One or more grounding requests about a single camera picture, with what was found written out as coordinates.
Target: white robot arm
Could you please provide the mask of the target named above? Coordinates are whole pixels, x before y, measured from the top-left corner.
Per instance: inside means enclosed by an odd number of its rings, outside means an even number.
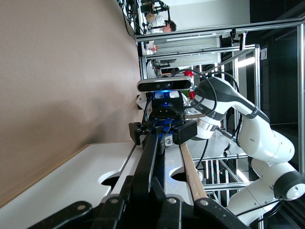
[[[233,195],[228,209],[249,225],[270,211],[277,204],[270,204],[275,200],[293,200],[302,196],[305,179],[288,163],[295,152],[293,144],[270,128],[269,118],[227,81],[216,77],[209,78],[209,81],[217,95],[217,106],[214,112],[197,120],[197,137],[209,139],[230,107],[244,116],[239,144],[251,157],[249,163],[260,178]],[[206,80],[201,81],[198,87],[204,94],[199,91],[192,104],[197,104],[203,96],[204,100],[189,112],[207,114],[214,107],[214,95]],[[262,208],[242,214],[259,206]]]

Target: person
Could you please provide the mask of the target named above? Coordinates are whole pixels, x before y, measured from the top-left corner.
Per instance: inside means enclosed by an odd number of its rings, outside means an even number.
[[[158,29],[150,29],[150,33],[158,33],[158,32],[172,32],[176,31],[176,24],[173,21],[166,21],[163,17],[157,17],[153,20],[150,25],[152,27],[163,26]]]

